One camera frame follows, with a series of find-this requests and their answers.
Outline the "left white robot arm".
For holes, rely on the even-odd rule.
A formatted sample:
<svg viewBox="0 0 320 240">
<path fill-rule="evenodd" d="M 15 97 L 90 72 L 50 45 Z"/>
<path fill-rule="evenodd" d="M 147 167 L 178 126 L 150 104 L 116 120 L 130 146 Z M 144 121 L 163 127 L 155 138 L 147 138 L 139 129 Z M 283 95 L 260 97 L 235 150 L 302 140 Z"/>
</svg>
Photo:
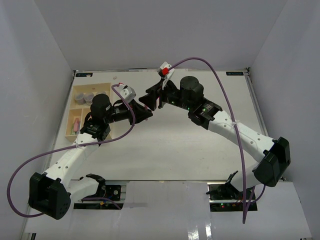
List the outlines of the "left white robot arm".
<svg viewBox="0 0 320 240">
<path fill-rule="evenodd" d="M 90 111 L 84 118 L 83 127 L 77 138 L 62 157 L 44 173 L 34 173 L 29 180 L 28 204 L 31 208 L 61 219 L 73 202 L 86 197 L 99 200 L 105 196 L 106 180 L 99 175 L 89 173 L 71 184 L 74 174 L 99 148 L 111 132 L 110 124 L 128 120 L 134 125 L 152 117 L 152 111 L 137 103 L 134 99 L 128 104 L 116 101 L 111 104 L 106 94 L 98 94 L 92 99 Z"/>
</svg>

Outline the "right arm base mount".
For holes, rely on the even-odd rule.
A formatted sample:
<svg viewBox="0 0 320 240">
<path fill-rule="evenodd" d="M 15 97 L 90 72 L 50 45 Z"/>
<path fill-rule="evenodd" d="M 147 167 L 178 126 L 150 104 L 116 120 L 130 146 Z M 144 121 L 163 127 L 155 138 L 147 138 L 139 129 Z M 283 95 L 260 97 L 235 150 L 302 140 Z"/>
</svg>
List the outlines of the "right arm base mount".
<svg viewBox="0 0 320 240">
<path fill-rule="evenodd" d="M 231 186 L 231 180 L 237 173 L 238 171 L 235 171 L 230 174 L 225 183 L 208 184 L 206 194 L 209 197 L 209 206 L 212 213 L 243 211 L 243 193 Z"/>
</svg>

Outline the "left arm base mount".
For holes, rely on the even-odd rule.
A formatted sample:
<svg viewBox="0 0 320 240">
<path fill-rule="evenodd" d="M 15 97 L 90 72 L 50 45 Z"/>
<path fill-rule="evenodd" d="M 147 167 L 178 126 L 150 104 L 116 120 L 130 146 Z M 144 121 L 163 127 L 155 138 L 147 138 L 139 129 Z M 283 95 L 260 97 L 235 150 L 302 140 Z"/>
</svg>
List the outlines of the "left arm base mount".
<svg viewBox="0 0 320 240">
<path fill-rule="evenodd" d="M 123 187 L 120 184 L 109 184 L 106 180 L 96 174 L 87 174 L 85 180 L 94 180 L 98 183 L 94 194 L 84 197 L 74 203 L 73 208 L 77 210 L 121 210 L 123 201 L 121 197 Z"/>
</svg>

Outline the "pink highlighter pen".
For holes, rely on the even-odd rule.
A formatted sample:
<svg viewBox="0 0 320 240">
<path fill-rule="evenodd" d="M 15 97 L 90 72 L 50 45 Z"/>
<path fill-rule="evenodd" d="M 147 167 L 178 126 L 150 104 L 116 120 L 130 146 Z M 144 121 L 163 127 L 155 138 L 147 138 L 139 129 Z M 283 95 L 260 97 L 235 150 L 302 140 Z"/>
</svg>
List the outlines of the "pink highlighter pen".
<svg viewBox="0 0 320 240">
<path fill-rule="evenodd" d="M 79 118 L 75 118 L 75 119 L 74 119 L 74 123 L 73 123 L 73 129 L 72 129 L 72 131 L 73 131 L 75 134 L 77 134 L 78 131 L 79 131 L 79 129 L 80 129 L 80 120 L 79 120 Z"/>
</svg>

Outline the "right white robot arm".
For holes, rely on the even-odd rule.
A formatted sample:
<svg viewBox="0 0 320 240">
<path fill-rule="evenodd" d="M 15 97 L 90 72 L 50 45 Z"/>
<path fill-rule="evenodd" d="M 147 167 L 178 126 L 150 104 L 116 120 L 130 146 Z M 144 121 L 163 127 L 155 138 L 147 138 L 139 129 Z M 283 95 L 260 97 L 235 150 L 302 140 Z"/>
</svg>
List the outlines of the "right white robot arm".
<svg viewBox="0 0 320 240">
<path fill-rule="evenodd" d="M 180 87 L 168 80 L 163 87 L 159 82 L 146 90 L 139 101 L 152 111 L 170 104 L 188 111 L 189 119 L 198 126 L 219 134 L 234 144 L 241 143 L 256 161 L 246 170 L 232 173 L 226 182 L 226 195 L 236 200 L 244 188 L 263 184 L 275 187 L 291 163 L 290 144 L 280 137 L 275 140 L 264 136 L 242 123 L 236 123 L 219 105 L 204 97 L 204 87 L 198 79 L 186 76 L 180 80 Z"/>
</svg>

